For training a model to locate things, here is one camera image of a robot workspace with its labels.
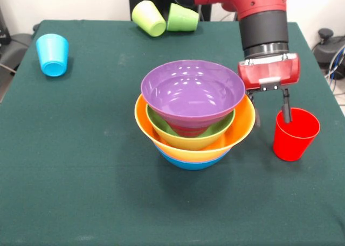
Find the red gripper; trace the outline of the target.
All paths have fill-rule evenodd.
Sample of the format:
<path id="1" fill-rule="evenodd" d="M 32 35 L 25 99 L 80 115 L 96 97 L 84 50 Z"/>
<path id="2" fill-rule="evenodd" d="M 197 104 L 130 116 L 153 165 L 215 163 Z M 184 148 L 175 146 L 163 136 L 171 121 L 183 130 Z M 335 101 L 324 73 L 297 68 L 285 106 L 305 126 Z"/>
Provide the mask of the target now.
<path id="1" fill-rule="evenodd" d="M 251 100 L 256 114 L 256 128 L 261 127 L 259 111 L 254 102 L 255 90 L 268 85 L 277 87 L 295 84 L 300 77 L 300 59 L 296 53 L 284 53 L 271 57 L 247 59 L 238 63 L 238 73 L 247 89 L 246 95 Z M 290 95 L 288 88 L 281 88 L 283 105 L 281 107 L 284 122 L 292 121 Z"/>

